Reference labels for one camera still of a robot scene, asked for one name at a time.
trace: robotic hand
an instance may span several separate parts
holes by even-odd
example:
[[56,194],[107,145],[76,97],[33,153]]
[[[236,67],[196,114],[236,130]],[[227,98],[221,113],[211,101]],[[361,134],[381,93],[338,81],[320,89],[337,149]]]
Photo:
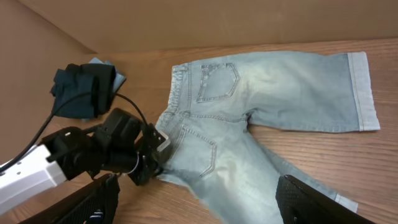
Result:
[[100,170],[125,173],[136,185],[144,185],[159,175],[159,152],[170,140],[139,113],[142,121],[116,108],[101,125],[84,130],[63,128],[30,147],[21,159],[8,162],[13,164],[3,164],[0,215],[83,172],[92,179]]

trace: denim shorts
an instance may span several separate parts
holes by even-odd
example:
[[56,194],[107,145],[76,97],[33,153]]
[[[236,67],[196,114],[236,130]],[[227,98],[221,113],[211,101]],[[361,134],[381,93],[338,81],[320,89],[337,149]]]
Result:
[[259,144],[249,124],[328,133],[380,129],[364,52],[253,52],[176,65],[169,105],[157,122],[171,140],[161,152],[160,178],[190,189],[225,223],[283,223],[275,192],[286,174],[356,212],[356,202]]

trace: wood grain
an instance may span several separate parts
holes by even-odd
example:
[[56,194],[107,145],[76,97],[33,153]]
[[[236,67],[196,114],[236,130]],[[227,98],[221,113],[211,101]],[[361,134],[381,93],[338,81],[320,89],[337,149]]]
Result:
[[[257,45],[230,48],[163,50],[95,55],[112,61],[127,75],[120,93],[141,108],[155,123],[167,106],[172,65],[201,58],[266,50],[300,50],[320,54],[365,51],[368,55],[373,96],[381,130],[369,133],[325,134],[253,126],[263,145],[344,196],[359,202],[358,213],[376,223],[398,223],[398,39],[320,42],[312,44]],[[94,55],[88,55],[82,63]],[[113,107],[133,114],[120,99]],[[46,134],[65,126],[88,127],[97,121],[57,118]],[[40,194],[0,217],[0,223],[17,223],[86,185],[86,174]],[[220,223],[187,190],[152,181],[135,187],[126,177],[114,223]]]

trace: pocket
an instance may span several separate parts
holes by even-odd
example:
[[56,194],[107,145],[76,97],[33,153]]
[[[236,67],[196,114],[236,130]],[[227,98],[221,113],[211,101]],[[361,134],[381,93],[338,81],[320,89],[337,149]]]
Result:
[[169,169],[188,183],[198,181],[215,167],[216,143],[182,126]]
[[221,100],[232,96],[239,79],[239,73],[233,63],[202,65],[197,102]]

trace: stack of folded clothing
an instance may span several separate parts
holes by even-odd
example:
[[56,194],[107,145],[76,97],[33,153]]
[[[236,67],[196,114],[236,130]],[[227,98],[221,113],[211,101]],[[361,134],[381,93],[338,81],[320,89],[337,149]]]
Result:
[[51,94],[55,97],[52,111],[70,98],[82,93],[90,95],[77,98],[66,104],[56,116],[64,118],[90,119],[109,111],[114,92],[126,78],[109,62],[94,58],[83,65],[69,64],[65,70],[58,69],[54,77]]

